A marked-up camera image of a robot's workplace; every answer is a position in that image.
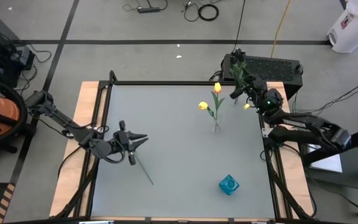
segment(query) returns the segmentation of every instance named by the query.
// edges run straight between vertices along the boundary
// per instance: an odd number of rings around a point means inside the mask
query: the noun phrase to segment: wooden table frame
[[[210,82],[118,82],[120,85],[212,85]],[[83,82],[80,94],[78,96],[77,106],[73,120],[79,125],[85,125],[91,121],[95,126],[102,126],[106,123],[108,104],[110,98],[111,87],[109,81],[100,82]],[[289,112],[287,97],[282,82],[268,82],[268,88],[277,89],[283,96],[282,110]],[[286,142],[286,144],[298,149],[295,142]],[[78,147],[74,140],[68,140],[65,149],[65,157]],[[50,216],[59,213],[77,191],[80,182],[84,180],[86,174],[91,169],[90,164],[94,162],[91,153],[84,150],[77,152],[63,166],[57,183],[55,196],[53,198]],[[279,176],[285,180],[287,189],[291,192],[298,204],[309,215],[313,213],[313,207],[310,200],[309,190],[306,183],[305,173],[300,157],[291,150],[284,147],[280,151],[276,151],[272,156],[272,163]],[[88,216],[91,214],[91,204],[93,198],[95,181],[87,187],[82,195],[81,201],[77,204],[70,216]],[[270,181],[272,189],[273,206],[275,207],[276,218],[296,218],[288,203],[284,200],[281,191],[275,184]],[[235,222],[247,221],[266,221],[274,217],[267,218],[235,218]],[[145,217],[90,217],[92,220],[145,220]],[[206,221],[206,222],[228,222],[228,218],[174,218],[174,217],[153,217],[152,221]]]

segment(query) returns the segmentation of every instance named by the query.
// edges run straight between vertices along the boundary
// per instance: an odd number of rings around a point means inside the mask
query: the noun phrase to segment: orange vacuum cleaner
[[[27,108],[23,98],[11,87],[0,82],[0,151],[17,152],[9,144],[18,135],[33,135],[35,128],[27,121]]]

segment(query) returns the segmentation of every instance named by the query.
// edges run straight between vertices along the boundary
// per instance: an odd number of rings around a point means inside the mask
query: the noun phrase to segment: white container
[[[328,33],[333,50],[350,53],[358,46],[358,0],[350,0]]]

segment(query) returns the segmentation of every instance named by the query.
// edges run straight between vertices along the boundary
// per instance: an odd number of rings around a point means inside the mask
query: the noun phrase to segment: gray table surface
[[[238,104],[225,96],[219,113],[221,129],[212,133],[213,119],[198,103],[212,108],[213,86],[113,86],[105,137],[119,128],[148,134],[138,150],[141,166],[101,161],[94,190],[92,216],[123,217],[274,217],[269,178],[264,161],[259,117],[244,111],[246,95]],[[228,196],[219,182],[231,174],[240,184]]]

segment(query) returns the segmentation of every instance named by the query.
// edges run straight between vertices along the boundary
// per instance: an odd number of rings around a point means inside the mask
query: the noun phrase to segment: flower
[[[250,107],[251,105],[250,104],[246,104],[246,105],[244,105],[244,110],[246,110],[246,109],[248,109],[248,107]]]
[[[222,92],[221,84],[220,83],[215,83],[214,93],[220,93],[220,92]]]
[[[202,101],[201,103],[199,103],[198,108],[201,110],[205,110],[206,108],[208,108],[208,104]]]

